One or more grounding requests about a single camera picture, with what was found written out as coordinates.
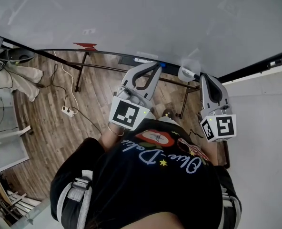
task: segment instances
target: backpack strap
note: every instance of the backpack strap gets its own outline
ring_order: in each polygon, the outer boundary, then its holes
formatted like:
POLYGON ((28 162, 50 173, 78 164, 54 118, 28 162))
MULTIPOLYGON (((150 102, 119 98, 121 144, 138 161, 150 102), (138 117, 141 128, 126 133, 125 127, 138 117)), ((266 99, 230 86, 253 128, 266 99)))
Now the backpack strap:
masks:
POLYGON ((83 170, 62 191, 57 219, 65 229, 84 229, 92 195, 92 171, 83 170))
POLYGON ((241 207, 236 197, 229 196, 227 193, 227 189, 222 187, 222 218, 219 224, 218 229, 230 229, 225 228, 225 211, 231 210, 231 214, 235 213, 235 225, 231 229, 237 229, 240 220, 241 220, 241 207))

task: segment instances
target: red object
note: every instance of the red object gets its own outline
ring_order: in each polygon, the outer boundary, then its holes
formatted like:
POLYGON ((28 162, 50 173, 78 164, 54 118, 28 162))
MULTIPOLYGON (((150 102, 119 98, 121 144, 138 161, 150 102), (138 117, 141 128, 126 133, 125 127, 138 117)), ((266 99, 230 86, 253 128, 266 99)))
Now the red object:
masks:
POLYGON ((137 138, 145 142, 156 144, 162 147, 173 146, 175 141, 167 132, 158 132, 156 130, 147 130, 136 135, 137 138))
POLYGON ((178 138, 177 145, 184 152, 189 153, 190 151, 192 151, 197 156, 202 157, 206 161, 210 161, 208 157, 202 152, 202 150, 199 147, 197 147, 196 145, 188 144, 188 142, 184 140, 183 138, 178 138), (189 151, 184 150, 184 148, 180 144, 186 146, 189 151))
POLYGON ((78 42, 74 42, 73 44, 82 46, 84 49, 86 49, 86 50, 88 50, 88 51, 97 51, 97 50, 94 48, 97 44, 94 44, 94 43, 78 43, 78 42))

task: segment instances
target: black t-shirt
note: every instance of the black t-shirt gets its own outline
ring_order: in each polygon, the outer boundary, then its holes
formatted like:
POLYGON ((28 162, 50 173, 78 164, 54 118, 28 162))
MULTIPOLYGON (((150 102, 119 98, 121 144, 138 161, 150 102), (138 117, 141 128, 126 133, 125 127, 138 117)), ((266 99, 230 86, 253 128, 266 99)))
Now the black t-shirt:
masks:
POLYGON ((93 170, 87 222, 102 229, 118 229, 159 212, 175 214, 185 228, 216 229, 222 216, 221 177, 174 124, 144 120, 108 153, 87 138, 58 170, 50 191, 51 213, 56 217, 59 196, 82 170, 93 170))

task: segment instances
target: hand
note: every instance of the hand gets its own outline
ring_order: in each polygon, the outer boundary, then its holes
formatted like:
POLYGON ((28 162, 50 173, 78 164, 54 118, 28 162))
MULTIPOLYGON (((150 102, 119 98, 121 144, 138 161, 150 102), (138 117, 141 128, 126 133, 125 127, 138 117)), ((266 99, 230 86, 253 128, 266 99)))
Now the hand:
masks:
POLYGON ((109 123, 109 128, 112 131, 107 128, 98 140, 105 152, 109 151, 117 143, 117 141, 121 138, 121 136, 118 135, 123 134, 124 131, 124 128, 113 123, 109 123))
POLYGON ((205 139, 204 137, 201 144, 201 150, 209 158, 209 160, 214 166, 218 165, 217 143, 208 143, 207 139, 205 139))

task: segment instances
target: white cable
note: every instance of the white cable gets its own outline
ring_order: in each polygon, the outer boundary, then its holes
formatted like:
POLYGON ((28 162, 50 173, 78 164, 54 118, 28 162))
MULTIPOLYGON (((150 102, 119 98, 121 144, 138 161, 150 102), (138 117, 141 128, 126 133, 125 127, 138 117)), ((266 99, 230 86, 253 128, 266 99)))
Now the white cable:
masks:
POLYGON ((71 82, 71 93, 72 93, 72 96, 74 97, 74 100, 75 100, 75 103, 76 103, 76 106, 77 106, 77 111, 76 111, 75 113, 73 113, 73 114, 76 115, 76 114, 79 112, 79 104, 78 104, 78 101, 76 101, 76 98, 75 98, 75 96, 74 96, 74 94, 73 94, 73 90, 72 90, 74 79, 73 79, 73 76, 72 76, 69 72, 67 72, 67 71, 64 70, 63 64, 62 64, 62 63, 60 63, 60 64, 61 64, 61 68, 63 69, 63 71, 66 72, 68 75, 70 75, 71 78, 72 78, 72 82, 71 82))

